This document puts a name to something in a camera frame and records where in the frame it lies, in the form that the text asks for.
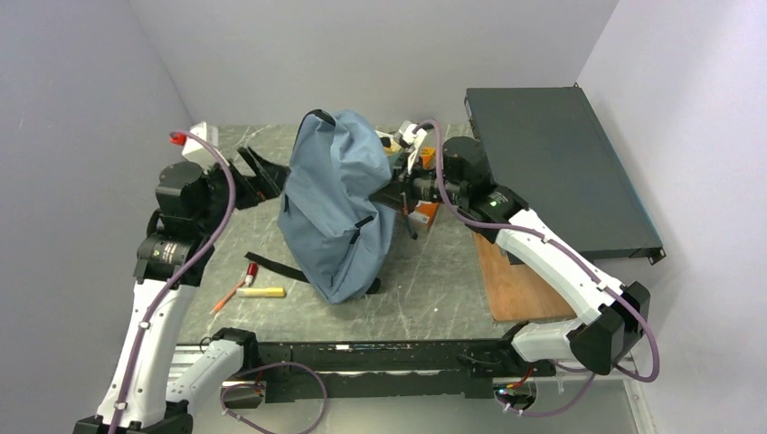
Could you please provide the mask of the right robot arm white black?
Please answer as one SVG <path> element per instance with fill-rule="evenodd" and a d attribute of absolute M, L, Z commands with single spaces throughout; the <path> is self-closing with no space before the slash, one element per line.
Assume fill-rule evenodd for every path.
<path fill-rule="evenodd" d="M 497 184 L 478 141 L 454 137 L 436 150 L 441 167 L 424 166 L 415 145 L 378 140 L 390 159 L 392 179 L 376 199 L 411 212 L 418 201 L 443 203 L 476 234 L 545 281 L 573 310 L 559 322 L 522 321 L 502 338 L 498 362 L 519 375 L 539 361 L 574 360 L 583 370 L 606 375 L 642 338 L 649 341 L 652 367 L 634 379 L 653 382 L 659 353 L 648 324 L 650 293 L 639 282 L 623 284 L 590 263 L 556 235 L 510 188 Z"/>

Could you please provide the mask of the blue grey backpack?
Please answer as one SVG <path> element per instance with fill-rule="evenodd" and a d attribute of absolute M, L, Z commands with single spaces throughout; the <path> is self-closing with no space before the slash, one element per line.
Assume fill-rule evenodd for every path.
<path fill-rule="evenodd" d="M 376 291 L 397 212 L 373 196 L 391 179 L 384 146 L 365 118 L 350 110 L 308 112 L 298 128 L 278 216 L 297 265 L 254 252 L 246 258 L 310 284 L 330 304 Z"/>

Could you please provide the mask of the yellow highlighter marker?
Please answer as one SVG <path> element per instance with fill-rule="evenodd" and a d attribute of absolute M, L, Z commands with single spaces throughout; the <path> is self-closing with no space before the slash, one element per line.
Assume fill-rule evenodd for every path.
<path fill-rule="evenodd" d="M 287 292 L 284 288 L 237 288 L 238 297 L 275 297 L 284 298 Z"/>

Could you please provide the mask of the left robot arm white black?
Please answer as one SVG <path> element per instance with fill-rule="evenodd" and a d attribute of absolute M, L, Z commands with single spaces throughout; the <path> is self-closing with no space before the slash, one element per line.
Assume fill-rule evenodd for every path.
<path fill-rule="evenodd" d="M 183 161 L 161 171 L 158 206 L 137 249 L 132 314 L 118 366 L 95 415 L 77 421 L 74 432 L 189 433 L 196 408 L 223 381 L 249 379 L 263 364 L 253 332 L 225 327 L 190 368 L 168 380 L 213 241 L 233 210 L 278 197 L 289 174 L 286 166 L 247 146 L 237 152 L 251 174 L 242 174 L 230 161 Z"/>

